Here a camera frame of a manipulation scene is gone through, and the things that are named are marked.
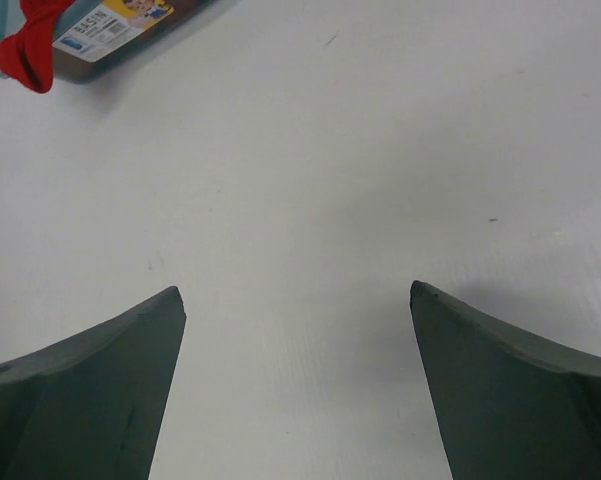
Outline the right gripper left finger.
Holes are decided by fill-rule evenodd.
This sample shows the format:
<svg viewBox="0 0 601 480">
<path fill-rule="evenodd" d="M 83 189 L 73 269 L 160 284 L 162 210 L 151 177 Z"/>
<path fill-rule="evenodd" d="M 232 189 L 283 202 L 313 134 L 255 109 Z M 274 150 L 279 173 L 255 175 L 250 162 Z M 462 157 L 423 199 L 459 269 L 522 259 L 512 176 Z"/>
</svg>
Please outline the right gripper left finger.
<svg viewBox="0 0 601 480">
<path fill-rule="evenodd" d="M 146 479 L 184 335 L 171 286 L 0 363 L 0 479 Z"/>
</svg>

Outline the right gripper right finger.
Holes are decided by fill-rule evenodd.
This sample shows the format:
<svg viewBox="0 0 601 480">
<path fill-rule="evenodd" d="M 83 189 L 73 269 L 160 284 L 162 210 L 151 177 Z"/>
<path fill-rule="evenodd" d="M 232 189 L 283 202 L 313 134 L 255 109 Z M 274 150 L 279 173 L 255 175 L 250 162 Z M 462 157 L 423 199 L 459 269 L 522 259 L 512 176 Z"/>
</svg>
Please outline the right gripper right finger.
<svg viewBox="0 0 601 480">
<path fill-rule="evenodd" d="M 601 357 L 410 288 L 412 322 L 455 479 L 601 479 Z"/>
</svg>

